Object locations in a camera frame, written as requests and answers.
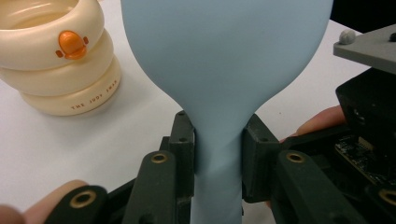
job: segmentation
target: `white surface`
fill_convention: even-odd
[[[181,108],[136,63],[122,28],[120,1],[101,5],[123,73],[107,103],[86,114],[53,117],[34,110],[0,81],[0,203],[24,210],[72,179],[111,191],[135,178],[143,157],[170,134]],[[313,61],[257,111],[279,139],[337,105],[335,88],[367,68],[332,56],[332,44],[344,29],[331,21]],[[244,223],[274,223],[262,203],[246,206],[245,214]]]

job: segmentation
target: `light blue balloon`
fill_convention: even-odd
[[[122,0],[137,61],[196,129],[192,224],[239,224],[241,132],[309,63],[332,0]]]

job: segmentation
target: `human finger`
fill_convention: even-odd
[[[8,205],[0,204],[0,224],[24,224],[23,215]]]
[[[85,185],[87,183],[81,180],[72,180],[63,184],[23,213],[26,224],[43,224],[64,195]]]
[[[326,128],[331,128],[346,122],[340,105],[327,108],[316,114],[312,119],[297,129],[296,135],[312,133]]]

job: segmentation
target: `stacked rings toy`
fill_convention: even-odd
[[[32,107],[58,116],[90,111],[120,77],[97,0],[0,2],[0,78]]]

